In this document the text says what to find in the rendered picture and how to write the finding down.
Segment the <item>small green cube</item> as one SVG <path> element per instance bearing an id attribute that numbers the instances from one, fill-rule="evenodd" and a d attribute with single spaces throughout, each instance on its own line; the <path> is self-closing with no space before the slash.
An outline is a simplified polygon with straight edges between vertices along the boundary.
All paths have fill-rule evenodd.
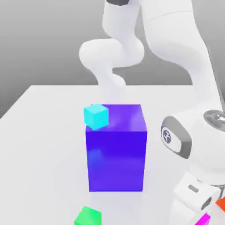
<path id="1" fill-rule="evenodd" d="M 74 220 L 74 225 L 102 225 L 102 213 L 84 206 Z"/>

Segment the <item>small magenta cube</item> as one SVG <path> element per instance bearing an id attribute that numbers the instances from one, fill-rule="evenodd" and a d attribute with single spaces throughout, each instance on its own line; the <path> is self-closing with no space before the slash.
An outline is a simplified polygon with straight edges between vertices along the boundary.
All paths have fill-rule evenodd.
<path id="1" fill-rule="evenodd" d="M 206 212 L 195 225 L 209 225 L 211 216 Z"/>

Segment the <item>small orange cube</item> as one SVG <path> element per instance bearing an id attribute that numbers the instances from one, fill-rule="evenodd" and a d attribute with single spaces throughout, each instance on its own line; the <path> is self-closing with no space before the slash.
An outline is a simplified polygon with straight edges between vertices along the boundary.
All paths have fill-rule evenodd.
<path id="1" fill-rule="evenodd" d="M 216 205 L 225 213 L 225 197 L 217 200 Z"/>

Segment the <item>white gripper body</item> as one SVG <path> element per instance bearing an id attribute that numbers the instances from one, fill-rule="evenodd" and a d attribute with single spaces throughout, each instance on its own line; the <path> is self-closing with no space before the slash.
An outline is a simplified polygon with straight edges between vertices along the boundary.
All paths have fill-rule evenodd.
<path id="1" fill-rule="evenodd" d="M 171 225 L 195 225 L 205 213 L 197 213 L 175 199 L 171 206 Z"/>

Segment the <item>small cyan cube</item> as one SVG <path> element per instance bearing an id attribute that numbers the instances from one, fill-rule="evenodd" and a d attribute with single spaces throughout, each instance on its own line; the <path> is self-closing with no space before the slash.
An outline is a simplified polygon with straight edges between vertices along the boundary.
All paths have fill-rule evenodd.
<path id="1" fill-rule="evenodd" d="M 84 122 L 92 130 L 109 124 L 109 109 L 101 104 L 92 104 L 83 109 Z"/>

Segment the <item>large blue box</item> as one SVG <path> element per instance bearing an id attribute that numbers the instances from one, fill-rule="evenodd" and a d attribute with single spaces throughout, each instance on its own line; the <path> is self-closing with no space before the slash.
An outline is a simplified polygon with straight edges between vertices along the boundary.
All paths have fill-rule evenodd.
<path id="1" fill-rule="evenodd" d="M 109 109 L 108 126 L 85 130 L 89 190 L 141 192 L 148 133 L 142 107 L 105 106 Z"/>

